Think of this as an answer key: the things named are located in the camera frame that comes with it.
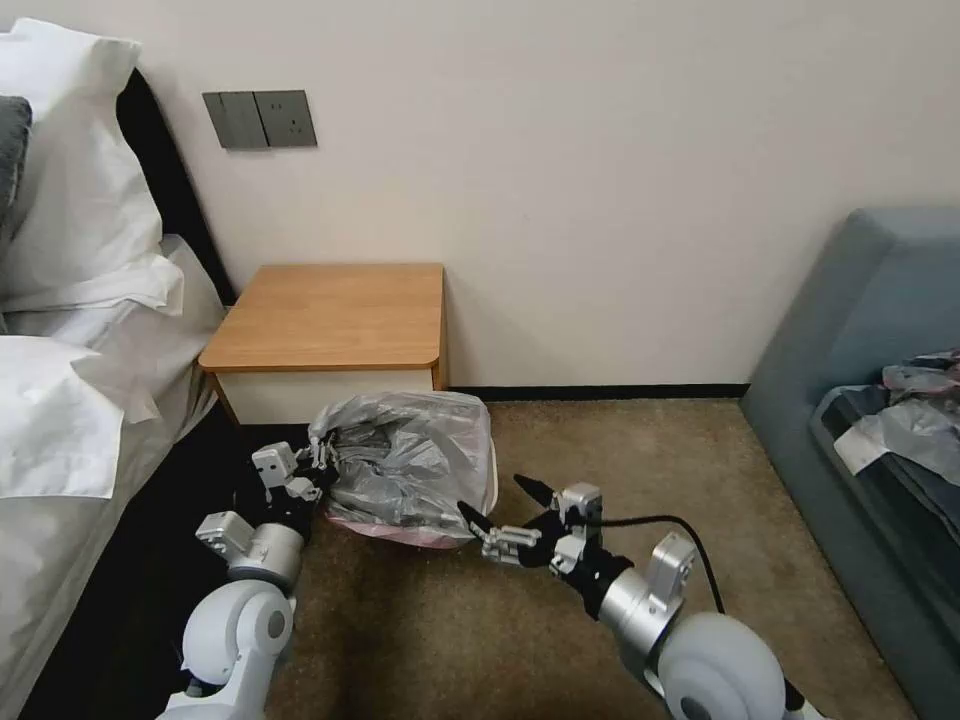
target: gray sofa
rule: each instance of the gray sofa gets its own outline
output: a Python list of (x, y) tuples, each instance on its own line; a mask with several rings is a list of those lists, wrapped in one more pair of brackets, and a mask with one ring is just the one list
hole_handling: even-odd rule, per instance
[[(890, 516), (885, 522), (870, 499), (881, 485), (851, 483), (817, 443), (810, 423), (832, 388), (875, 382), (884, 365), (957, 346), (960, 208), (859, 210), (829, 240), (742, 401), (847, 596), (924, 720), (960, 717), (960, 624), (950, 622), (960, 609), (931, 594), (910, 560), (925, 552), (917, 545), (924, 529), (917, 523), (936, 519), (898, 500), (884, 511), (911, 514), (913, 525)], [(951, 542), (943, 537), (934, 542)]]

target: beige carpet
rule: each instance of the beige carpet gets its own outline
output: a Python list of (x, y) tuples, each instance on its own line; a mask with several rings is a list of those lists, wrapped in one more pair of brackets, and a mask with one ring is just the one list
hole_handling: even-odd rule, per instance
[[(501, 499), (494, 518), (536, 508), (509, 480), (602, 487), (609, 517), (669, 512), (698, 529), (728, 612), (773, 647), (833, 718), (911, 718), (737, 405), (726, 400), (491, 406)], [(611, 529), (644, 565), (667, 528)], [(663, 718), (621, 668), (609, 634), (546, 570), (417, 550), (318, 521), (297, 592), (293, 657), (268, 717)], [(702, 571), (687, 611), (710, 609)]]

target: white drawer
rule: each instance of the white drawer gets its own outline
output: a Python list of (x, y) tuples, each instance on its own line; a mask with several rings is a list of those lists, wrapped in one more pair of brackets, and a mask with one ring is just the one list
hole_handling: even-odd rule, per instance
[(361, 393), (433, 390), (429, 368), (217, 373), (242, 425), (309, 423), (327, 405)]

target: bedside table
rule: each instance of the bedside table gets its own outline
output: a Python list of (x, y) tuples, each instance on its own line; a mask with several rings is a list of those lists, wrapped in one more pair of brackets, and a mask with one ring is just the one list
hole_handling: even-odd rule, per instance
[(240, 424), (308, 423), (360, 393), (446, 387), (443, 266), (260, 268), (200, 366)]

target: gray plastic bag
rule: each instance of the gray plastic bag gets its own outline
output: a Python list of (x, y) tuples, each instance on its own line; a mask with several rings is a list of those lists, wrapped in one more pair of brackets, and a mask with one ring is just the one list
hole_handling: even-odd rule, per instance
[(960, 486), (960, 351), (888, 365), (890, 406), (857, 421), (875, 445), (913, 460)]
[(457, 510), (482, 512), (497, 498), (490, 415), (472, 395), (450, 392), (357, 395), (325, 408), (311, 439), (336, 430), (340, 479), (327, 516), (357, 532), (427, 547), (473, 535)]

